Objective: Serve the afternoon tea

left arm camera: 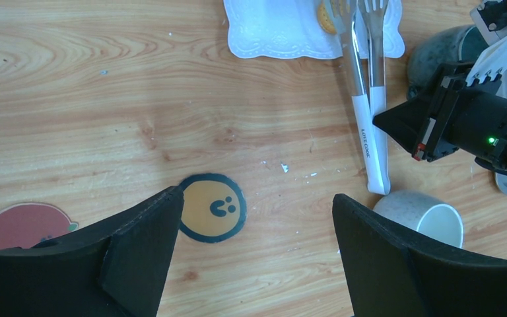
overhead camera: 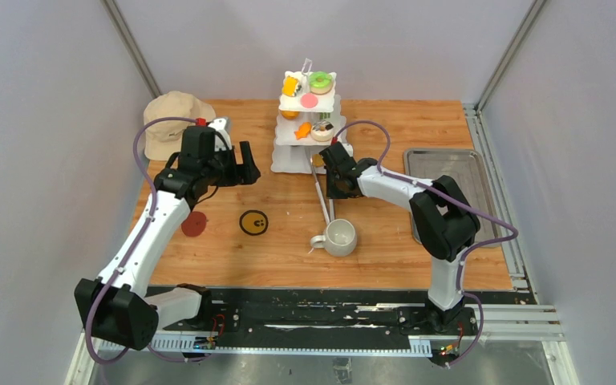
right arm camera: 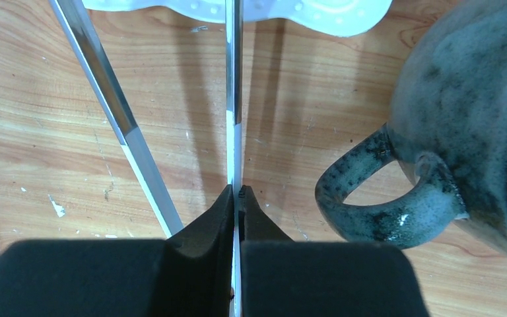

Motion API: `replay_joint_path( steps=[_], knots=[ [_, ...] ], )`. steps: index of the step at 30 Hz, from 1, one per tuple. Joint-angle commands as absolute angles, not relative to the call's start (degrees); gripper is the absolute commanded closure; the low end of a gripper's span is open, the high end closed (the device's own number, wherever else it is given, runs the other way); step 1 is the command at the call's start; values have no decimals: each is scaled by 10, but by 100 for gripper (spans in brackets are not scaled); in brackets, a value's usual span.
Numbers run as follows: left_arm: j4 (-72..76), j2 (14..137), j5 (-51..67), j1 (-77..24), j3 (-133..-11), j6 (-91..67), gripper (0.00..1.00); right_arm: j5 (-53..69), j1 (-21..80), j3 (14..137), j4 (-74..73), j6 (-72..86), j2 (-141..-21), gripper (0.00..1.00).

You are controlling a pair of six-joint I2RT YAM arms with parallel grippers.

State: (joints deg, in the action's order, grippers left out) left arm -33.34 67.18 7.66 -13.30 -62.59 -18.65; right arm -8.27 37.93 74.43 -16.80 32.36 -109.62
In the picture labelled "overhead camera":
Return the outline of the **metal tongs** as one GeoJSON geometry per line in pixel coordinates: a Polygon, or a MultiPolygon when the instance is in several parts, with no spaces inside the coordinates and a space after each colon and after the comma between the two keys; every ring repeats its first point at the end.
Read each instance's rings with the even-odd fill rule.
{"type": "Polygon", "coordinates": [[[306,149],[305,153],[306,153],[306,158],[308,159],[309,164],[310,164],[310,171],[311,171],[312,177],[314,178],[314,186],[318,194],[318,199],[319,199],[321,209],[322,209],[322,215],[324,217],[325,223],[328,225],[333,220],[336,219],[335,203],[331,198],[325,198],[324,193],[322,191],[322,186],[319,182],[318,174],[316,172],[316,167],[314,165],[313,155],[311,154],[309,149],[306,149]]]}

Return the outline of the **green frosted donut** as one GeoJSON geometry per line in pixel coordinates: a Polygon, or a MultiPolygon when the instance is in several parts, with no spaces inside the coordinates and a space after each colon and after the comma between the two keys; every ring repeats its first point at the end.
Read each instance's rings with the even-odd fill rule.
{"type": "Polygon", "coordinates": [[[325,95],[333,88],[334,77],[325,71],[314,71],[309,75],[308,84],[311,93],[325,95]]]}

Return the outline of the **white chocolate donut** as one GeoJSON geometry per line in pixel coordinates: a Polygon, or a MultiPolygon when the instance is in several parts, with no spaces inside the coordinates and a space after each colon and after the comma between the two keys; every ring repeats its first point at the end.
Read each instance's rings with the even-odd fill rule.
{"type": "Polygon", "coordinates": [[[318,142],[328,142],[334,137],[334,125],[328,120],[315,122],[310,129],[310,137],[318,142]]]}

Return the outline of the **orange cupcake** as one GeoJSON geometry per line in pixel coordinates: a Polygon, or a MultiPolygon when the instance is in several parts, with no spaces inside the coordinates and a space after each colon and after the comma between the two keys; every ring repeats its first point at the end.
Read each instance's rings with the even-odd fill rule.
{"type": "Polygon", "coordinates": [[[286,120],[295,120],[300,115],[299,111],[280,110],[279,113],[286,120]]]}

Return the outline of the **pink round macaron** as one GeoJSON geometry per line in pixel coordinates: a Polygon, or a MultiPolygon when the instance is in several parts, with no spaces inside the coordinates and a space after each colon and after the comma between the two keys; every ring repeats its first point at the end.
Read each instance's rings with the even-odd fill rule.
{"type": "Polygon", "coordinates": [[[318,97],[313,93],[306,93],[302,95],[300,104],[304,108],[314,108],[318,105],[318,97]]]}

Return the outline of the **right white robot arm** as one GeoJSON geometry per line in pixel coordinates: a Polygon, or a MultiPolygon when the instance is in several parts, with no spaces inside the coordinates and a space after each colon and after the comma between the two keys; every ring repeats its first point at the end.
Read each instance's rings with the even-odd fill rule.
{"type": "Polygon", "coordinates": [[[464,307],[466,253],[480,230],[480,221],[458,184],[445,175],[425,180],[392,172],[373,158],[355,160],[340,142],[319,156],[329,198],[376,198],[411,213],[421,244],[432,256],[427,325],[437,334],[447,334],[458,324],[464,307]]]}

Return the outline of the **orange fish-shaped pastry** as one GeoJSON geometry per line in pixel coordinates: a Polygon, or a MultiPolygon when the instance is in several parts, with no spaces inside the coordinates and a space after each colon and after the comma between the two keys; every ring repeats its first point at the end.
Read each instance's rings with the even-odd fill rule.
{"type": "Polygon", "coordinates": [[[302,140],[307,138],[312,131],[312,123],[304,122],[299,127],[298,130],[294,131],[294,136],[296,140],[302,140]]]}

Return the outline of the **yellow cake slice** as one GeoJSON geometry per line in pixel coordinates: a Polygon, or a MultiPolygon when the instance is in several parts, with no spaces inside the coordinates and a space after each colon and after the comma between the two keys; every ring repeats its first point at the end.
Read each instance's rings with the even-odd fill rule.
{"type": "Polygon", "coordinates": [[[282,84],[282,95],[296,97],[302,89],[302,81],[292,75],[287,75],[282,84]]]}

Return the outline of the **white ceramic mug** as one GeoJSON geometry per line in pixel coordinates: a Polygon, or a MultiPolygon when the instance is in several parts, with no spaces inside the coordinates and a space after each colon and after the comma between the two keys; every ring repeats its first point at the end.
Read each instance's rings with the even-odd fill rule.
{"type": "Polygon", "coordinates": [[[355,227],[346,219],[335,219],[324,229],[323,233],[310,239],[312,249],[324,249],[333,257],[346,257],[352,254],[357,245],[355,227]]]}

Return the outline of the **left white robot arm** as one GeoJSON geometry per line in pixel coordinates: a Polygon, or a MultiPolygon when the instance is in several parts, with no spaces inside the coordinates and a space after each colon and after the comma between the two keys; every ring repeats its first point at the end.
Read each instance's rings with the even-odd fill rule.
{"type": "Polygon", "coordinates": [[[260,176],[249,142],[234,147],[221,129],[186,128],[180,151],[148,181],[146,208],[120,251],[97,278],[83,278],[75,287],[87,339],[140,351],[158,330],[177,322],[207,330],[214,313],[209,290],[181,284],[149,296],[149,282],[168,243],[209,188],[250,185],[260,176]]]}

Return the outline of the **orange round macaron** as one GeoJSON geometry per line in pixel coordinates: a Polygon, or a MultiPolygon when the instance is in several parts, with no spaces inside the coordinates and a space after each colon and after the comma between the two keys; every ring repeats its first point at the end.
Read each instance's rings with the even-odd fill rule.
{"type": "Polygon", "coordinates": [[[310,163],[314,168],[321,168],[325,165],[323,158],[318,153],[310,157],[310,163]]]}

